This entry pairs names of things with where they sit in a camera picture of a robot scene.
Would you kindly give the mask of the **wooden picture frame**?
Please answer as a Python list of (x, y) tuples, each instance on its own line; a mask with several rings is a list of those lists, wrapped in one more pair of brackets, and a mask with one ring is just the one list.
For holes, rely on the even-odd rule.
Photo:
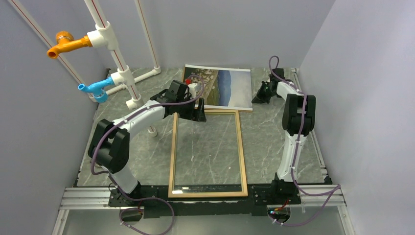
[(168, 196), (247, 196), (238, 110), (206, 109), (206, 122), (173, 115)]

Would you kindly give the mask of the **white pvc pipe stand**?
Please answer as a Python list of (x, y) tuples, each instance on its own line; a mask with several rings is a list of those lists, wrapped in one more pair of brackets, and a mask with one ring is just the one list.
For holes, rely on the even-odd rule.
[[(9, 1), (9, 4), (17, 11), (17, 13), (28, 24), (28, 26), (32, 28), (34, 33), (45, 43), (47, 50), (56, 45), (56, 40), (53, 41), (46, 35), (40, 25), (35, 21), (35, 19), (30, 15), (30, 13), (26, 10), (20, 1), (11, 0)], [(149, 35), (149, 30), (143, 15), (141, 2), (139, 0), (135, 1), (135, 8), (137, 10), (144, 36), (148, 44), (149, 52), (153, 62), (153, 69), (138, 77), (133, 76), (131, 69), (125, 62), (119, 49), (116, 33), (114, 32), (111, 23), (106, 19), (99, 2), (96, 0), (87, 0), (85, 1), (85, 4), (95, 22), (95, 30), (88, 32), (86, 36), (88, 36), (89, 40), (91, 41), (93, 48), (105, 47), (111, 54), (111, 57), (117, 67), (117, 71), (110, 74), (110, 77), (113, 79), (115, 84), (105, 87), (104, 90), (109, 96), (118, 91), (126, 89), (131, 96), (131, 98), (126, 101), (126, 105), (129, 110), (136, 110), (144, 105), (144, 101), (136, 88), (136, 83), (149, 77), (158, 75), (161, 72), (161, 67), (157, 61), (155, 50)], [(80, 75), (75, 71), (74, 67), (63, 56), (63, 53), (59, 54), (56, 59), (59, 60), (60, 63), (68, 70), (72, 77), (77, 81), (78, 85), (85, 84)], [(91, 93), (86, 94), (92, 101), (97, 102)]]

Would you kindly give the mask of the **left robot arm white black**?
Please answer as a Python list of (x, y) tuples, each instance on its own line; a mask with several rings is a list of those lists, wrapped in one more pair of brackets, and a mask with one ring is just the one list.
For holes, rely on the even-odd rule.
[(143, 201), (141, 184), (128, 167), (130, 142), (142, 130), (170, 115), (206, 122), (202, 92), (191, 92), (190, 86), (178, 80), (150, 97), (140, 108), (119, 119), (100, 120), (95, 128), (88, 155), (92, 175), (106, 174), (129, 206)]

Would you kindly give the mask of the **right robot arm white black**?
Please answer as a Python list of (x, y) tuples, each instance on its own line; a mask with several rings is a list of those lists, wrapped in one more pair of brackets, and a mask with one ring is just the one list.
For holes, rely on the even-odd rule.
[(252, 99), (252, 103), (269, 103), (273, 96), (284, 99), (282, 128), (285, 133), (281, 163), (268, 187), (254, 185), (254, 202), (257, 205), (284, 204), (300, 202), (296, 186), (300, 153), (306, 138), (315, 126), (316, 98), (304, 95), (293, 81), (285, 79), (283, 69), (271, 69), (269, 79)]

